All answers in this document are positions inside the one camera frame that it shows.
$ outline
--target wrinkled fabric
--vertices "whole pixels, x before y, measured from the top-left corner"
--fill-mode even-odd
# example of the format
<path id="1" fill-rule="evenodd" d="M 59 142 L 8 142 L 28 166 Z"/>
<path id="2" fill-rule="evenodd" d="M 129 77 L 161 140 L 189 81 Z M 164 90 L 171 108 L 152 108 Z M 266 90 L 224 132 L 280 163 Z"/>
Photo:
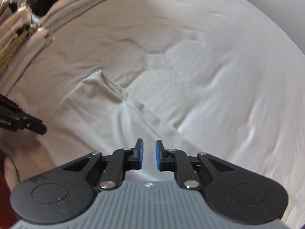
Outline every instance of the wrinkled fabric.
<path id="1" fill-rule="evenodd" d="M 13 13 L 9 18 L 7 18 L 0 26 L 0 38 L 2 38 L 7 31 L 14 25 L 20 18 L 27 18 L 30 14 L 30 10 L 26 7 L 20 8 L 18 11 Z"/>
<path id="2" fill-rule="evenodd" d="M 0 15 L 0 25 L 12 15 L 12 10 L 10 7 L 6 7 L 5 10 Z"/>
<path id="3" fill-rule="evenodd" d="M 0 49 L 3 48 L 11 40 L 11 38 L 16 34 L 19 29 L 23 28 L 24 26 L 28 26 L 30 22 L 30 14 L 27 14 L 27 17 L 22 17 L 18 21 L 16 21 L 6 32 L 6 34 L 2 38 L 0 38 Z"/>
<path id="4" fill-rule="evenodd" d="M 0 3 L 0 15 L 2 15 L 3 11 L 9 6 L 10 1 L 9 0 L 1 0 Z"/>
<path id="5" fill-rule="evenodd" d="M 0 74 L 4 73 L 11 58 L 18 51 L 22 43 L 24 43 L 28 37 L 31 37 L 36 31 L 36 27 L 24 28 L 19 37 L 13 39 L 9 46 L 2 53 L 0 53 Z"/>
<path id="6" fill-rule="evenodd" d="M 126 173 L 126 178 L 173 180 L 172 173 L 160 173 L 156 168 L 156 140 L 161 139 L 166 148 L 175 146 L 190 155 L 195 156 L 200 152 L 200 147 L 185 140 L 177 130 L 102 71 L 96 71 L 82 80 L 65 96 L 45 123 L 49 132 L 37 135 L 37 139 L 57 166 L 66 163 L 67 157 L 73 160 L 92 151 L 112 154 L 116 149 L 133 147 L 137 139 L 142 138 L 142 170 Z M 82 133 L 84 128 L 90 130 Z"/>
<path id="7" fill-rule="evenodd" d="M 7 41 L 7 43 L 4 45 L 4 47 L 0 50 L 0 53 L 2 53 L 12 42 L 13 39 L 16 39 L 18 37 L 18 33 L 13 33 L 11 38 Z"/>

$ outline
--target finger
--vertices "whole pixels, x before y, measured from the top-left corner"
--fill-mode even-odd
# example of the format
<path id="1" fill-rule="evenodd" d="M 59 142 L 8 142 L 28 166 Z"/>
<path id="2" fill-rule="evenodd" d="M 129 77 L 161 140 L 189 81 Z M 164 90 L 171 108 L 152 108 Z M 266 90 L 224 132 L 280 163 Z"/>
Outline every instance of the finger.
<path id="1" fill-rule="evenodd" d="M 13 189 L 19 184 L 18 172 L 9 157 L 4 160 L 4 178 L 10 191 L 13 191 Z"/>

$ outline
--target screw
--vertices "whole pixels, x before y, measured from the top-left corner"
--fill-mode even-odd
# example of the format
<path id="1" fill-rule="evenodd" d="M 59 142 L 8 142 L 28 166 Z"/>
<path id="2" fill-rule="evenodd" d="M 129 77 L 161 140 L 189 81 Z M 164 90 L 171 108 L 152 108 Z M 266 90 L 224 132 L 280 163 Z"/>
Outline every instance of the screw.
<path id="1" fill-rule="evenodd" d="M 104 181 L 100 183 L 102 189 L 112 189 L 115 186 L 115 182 L 113 181 Z"/>
<path id="2" fill-rule="evenodd" d="M 197 188 L 199 186 L 199 182 L 195 180 L 188 180 L 184 182 L 184 186 L 187 188 Z"/>
<path id="3" fill-rule="evenodd" d="M 145 187 L 147 187 L 147 188 L 151 188 L 152 186 L 153 186 L 152 183 L 146 183 L 146 184 L 145 184 Z"/>

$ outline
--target ribbed gray surface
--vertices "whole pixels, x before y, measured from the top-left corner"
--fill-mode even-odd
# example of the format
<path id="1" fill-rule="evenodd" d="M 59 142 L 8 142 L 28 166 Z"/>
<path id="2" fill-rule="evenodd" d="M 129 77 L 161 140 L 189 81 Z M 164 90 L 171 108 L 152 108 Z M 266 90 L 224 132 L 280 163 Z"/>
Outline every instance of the ribbed gray surface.
<path id="1" fill-rule="evenodd" d="M 225 220 L 213 212 L 197 191 L 178 187 L 175 181 L 124 181 L 113 191 L 101 192 L 81 216 L 52 226 L 31 225 L 24 221 L 13 229 L 287 229 L 279 220 L 247 226 Z"/>

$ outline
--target bed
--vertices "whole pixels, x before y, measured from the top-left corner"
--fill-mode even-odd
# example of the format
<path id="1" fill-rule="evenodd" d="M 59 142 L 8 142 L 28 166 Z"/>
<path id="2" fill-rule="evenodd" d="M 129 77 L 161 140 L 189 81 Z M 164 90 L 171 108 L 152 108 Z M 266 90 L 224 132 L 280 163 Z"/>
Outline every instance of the bed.
<path id="1" fill-rule="evenodd" d="M 281 183 L 283 221 L 305 219 L 305 56 L 246 0 L 106 0 L 54 32 L 8 97 L 48 127 L 1 132 L 21 179 L 144 139 L 206 151 Z"/>

